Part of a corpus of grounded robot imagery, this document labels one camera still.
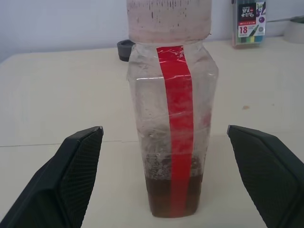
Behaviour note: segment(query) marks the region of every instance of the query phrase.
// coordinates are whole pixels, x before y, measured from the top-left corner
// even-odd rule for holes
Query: marker box
[[[260,45],[266,32],[266,1],[232,0],[233,46],[247,48]]]

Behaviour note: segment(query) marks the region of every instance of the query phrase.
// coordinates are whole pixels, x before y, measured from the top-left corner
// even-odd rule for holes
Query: white table
[[[237,124],[273,133],[304,161],[304,45],[270,38],[258,49],[234,50],[225,41],[206,48],[220,78],[196,215],[157,219],[150,214],[127,63],[118,60],[115,49],[104,49],[17,55],[0,65],[0,219],[64,138],[103,125],[84,228],[264,228],[226,130]]]

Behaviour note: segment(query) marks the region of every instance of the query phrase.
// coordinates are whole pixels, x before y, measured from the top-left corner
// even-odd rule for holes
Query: plastic bottle
[[[152,214],[196,212],[218,68],[202,40],[211,0],[127,0],[128,80]]]

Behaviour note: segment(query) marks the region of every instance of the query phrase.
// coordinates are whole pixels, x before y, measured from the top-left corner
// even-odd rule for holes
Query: red tape strip
[[[170,119],[172,174],[171,212],[173,218],[185,214],[193,151],[192,78],[183,46],[157,49],[165,79]]]

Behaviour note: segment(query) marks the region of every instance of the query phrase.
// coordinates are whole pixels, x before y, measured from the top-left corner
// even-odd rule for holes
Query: printed label
[[[264,36],[266,27],[266,2],[238,6],[238,37]]]

